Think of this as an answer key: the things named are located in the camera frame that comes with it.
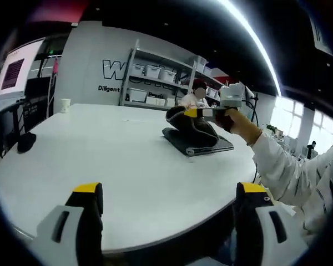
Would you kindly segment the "person's right hand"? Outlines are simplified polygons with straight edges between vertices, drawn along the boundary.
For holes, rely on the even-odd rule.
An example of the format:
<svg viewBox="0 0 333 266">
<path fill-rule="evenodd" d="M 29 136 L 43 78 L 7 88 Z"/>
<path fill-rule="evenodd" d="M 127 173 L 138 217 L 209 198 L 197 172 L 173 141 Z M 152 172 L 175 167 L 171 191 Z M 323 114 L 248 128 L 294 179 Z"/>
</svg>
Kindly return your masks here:
<svg viewBox="0 0 333 266">
<path fill-rule="evenodd" d="M 225 131 L 239 135 L 248 146 L 256 143 L 262 130 L 236 109 L 223 110 L 216 114 L 216 124 Z"/>
</svg>

